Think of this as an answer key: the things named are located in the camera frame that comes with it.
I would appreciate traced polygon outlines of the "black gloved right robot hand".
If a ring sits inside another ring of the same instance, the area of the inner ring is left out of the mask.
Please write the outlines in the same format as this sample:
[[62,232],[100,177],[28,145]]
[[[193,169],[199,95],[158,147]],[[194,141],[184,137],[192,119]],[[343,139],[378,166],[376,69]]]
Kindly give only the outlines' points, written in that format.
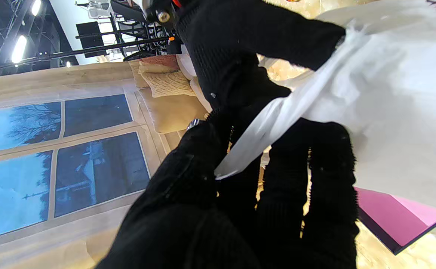
[[179,0],[176,29],[213,109],[288,97],[291,90],[271,81],[258,55],[316,71],[346,34],[262,0]]

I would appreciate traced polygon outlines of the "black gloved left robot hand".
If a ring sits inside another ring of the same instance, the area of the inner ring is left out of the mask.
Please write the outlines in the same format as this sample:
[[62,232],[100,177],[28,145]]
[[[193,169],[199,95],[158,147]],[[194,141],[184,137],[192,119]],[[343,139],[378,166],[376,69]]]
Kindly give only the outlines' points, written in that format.
[[98,269],[355,269],[355,157],[346,129],[299,119],[260,160],[216,180],[246,119],[215,110],[186,131],[128,210]]

